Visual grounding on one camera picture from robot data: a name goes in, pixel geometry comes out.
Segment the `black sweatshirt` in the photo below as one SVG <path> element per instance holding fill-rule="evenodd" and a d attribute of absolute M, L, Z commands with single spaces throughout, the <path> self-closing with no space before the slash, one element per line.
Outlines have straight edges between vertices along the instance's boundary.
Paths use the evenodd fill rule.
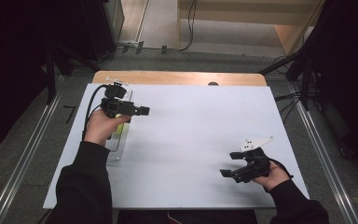
<path fill-rule="evenodd" d="M 57 205 L 46 223 L 112 223 L 112 195 L 106 171 L 108 153 L 100 145 L 80 143 L 74 163 L 62 168 L 56 186 Z M 271 223 L 328 223 L 322 205 L 308 200 L 292 180 L 269 193 L 277 208 Z"/>

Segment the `person's left hand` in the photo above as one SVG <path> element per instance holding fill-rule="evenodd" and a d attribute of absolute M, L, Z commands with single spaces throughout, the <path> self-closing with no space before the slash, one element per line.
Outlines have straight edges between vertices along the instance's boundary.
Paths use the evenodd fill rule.
<path fill-rule="evenodd" d="M 94 111 L 89 118 L 89 125 L 86 130 L 84 141 L 105 146 L 106 139 L 117 129 L 117 126 L 129 120 L 131 116 L 121 116 L 116 119 L 108 118 L 100 110 Z"/>

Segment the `gray floor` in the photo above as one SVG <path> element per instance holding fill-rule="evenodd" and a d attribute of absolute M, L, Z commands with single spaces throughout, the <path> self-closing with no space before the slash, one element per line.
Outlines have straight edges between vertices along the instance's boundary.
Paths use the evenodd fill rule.
<path fill-rule="evenodd" d="M 224 44 L 225 42 L 223 40 L 226 38 L 224 35 L 221 35 L 223 40 L 222 38 L 217 38 L 215 35 L 204 36 L 207 37 L 207 39 L 212 38 L 213 40 L 210 42 L 202 41 L 202 36 L 196 35 L 197 39 L 195 40 L 194 46 L 189 49 L 189 51 L 175 51 L 161 55 L 157 50 L 143 50 L 141 54 L 135 54 L 135 51 L 130 49 L 130 51 L 126 53 L 118 52 L 112 55 L 101 63 L 100 66 L 104 70 L 255 73 L 272 64 L 276 57 L 282 55 L 282 50 L 278 49 L 276 38 L 269 30 L 270 27 L 262 27 L 261 30 L 259 30 L 259 26 L 254 27 L 252 24 L 247 25 L 247 27 L 251 30 L 257 29 L 259 35 L 245 37 L 246 41 L 242 41 L 245 47 L 243 47 L 243 49 L 240 48 L 238 51 L 235 51 L 238 49 L 235 48 L 235 46 L 239 46 L 240 44 L 234 44 L 234 47 Z M 147 35 L 144 33 L 144 35 L 141 35 L 141 40 L 148 43 L 146 37 Z M 263 41 L 266 41 L 266 39 L 270 41 L 252 42 L 262 37 Z M 186 36 L 183 35 L 181 40 L 185 43 Z M 62 83 L 62 95 L 54 110 L 50 123 L 36 148 L 28 171 L 23 177 L 20 187 L 15 192 L 13 201 L 7 207 L 8 209 L 4 216 L 3 223 L 37 223 L 39 218 L 45 214 L 46 211 L 42 209 L 42 204 L 48 191 L 49 181 L 55 172 L 74 118 L 72 117 L 67 123 L 71 110 L 65 108 L 65 106 L 78 106 L 87 83 L 92 81 L 93 74 L 94 73 L 87 67 L 77 67 L 71 77 L 62 77 L 62 81 L 60 82 Z M 268 74 L 266 79 L 274 95 L 285 95 L 290 92 L 290 85 L 281 74 L 273 72 Z M 43 91 L 33 101 L 27 111 L 25 111 L 5 141 L 0 145 L 0 195 L 4 185 L 10 179 L 15 169 L 21 157 L 21 153 L 27 147 L 34 127 L 46 108 L 46 100 L 47 91 Z M 288 105 L 290 101 L 290 99 L 281 101 L 277 103 L 277 106 L 283 108 Z M 358 159 L 350 161 L 340 156 L 337 139 L 331 133 L 328 122 L 325 120 L 323 114 L 313 106 L 311 101 L 310 113 L 324 140 L 328 155 L 337 170 L 338 176 L 358 216 Z M 285 128 L 295 151 L 300 171 L 309 187 L 310 197 L 319 200 L 323 204 L 329 212 L 331 223 L 345 223 L 331 185 L 315 153 L 315 148 L 310 140 L 308 130 L 296 108 L 287 117 Z M 270 218 L 274 216 L 274 214 L 274 209 L 256 210 L 258 222 L 262 224 L 269 223 Z"/>

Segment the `hand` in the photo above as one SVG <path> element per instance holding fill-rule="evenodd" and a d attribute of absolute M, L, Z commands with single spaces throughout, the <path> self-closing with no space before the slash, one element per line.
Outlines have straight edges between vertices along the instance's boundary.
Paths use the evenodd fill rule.
<path fill-rule="evenodd" d="M 282 182 L 290 179 L 289 175 L 287 175 L 287 173 L 281 167 L 275 164 L 275 162 L 271 161 L 269 164 L 270 164 L 269 176 L 267 177 L 260 176 L 258 178 L 253 179 L 255 183 L 262 185 L 268 191 L 275 188 Z"/>
<path fill-rule="evenodd" d="M 89 118 L 84 141 L 105 146 L 106 139 L 117 129 L 117 126 L 129 120 L 131 116 L 108 118 L 102 110 L 94 111 Z"/>

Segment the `white triangular bracket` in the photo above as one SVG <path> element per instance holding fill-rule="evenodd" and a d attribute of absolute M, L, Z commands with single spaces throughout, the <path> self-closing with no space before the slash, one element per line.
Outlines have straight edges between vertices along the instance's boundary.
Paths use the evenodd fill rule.
<path fill-rule="evenodd" d="M 274 136 L 265 137 L 265 138 L 246 139 L 245 144 L 243 144 L 243 146 L 241 147 L 241 152 L 256 149 L 272 140 L 274 140 Z"/>

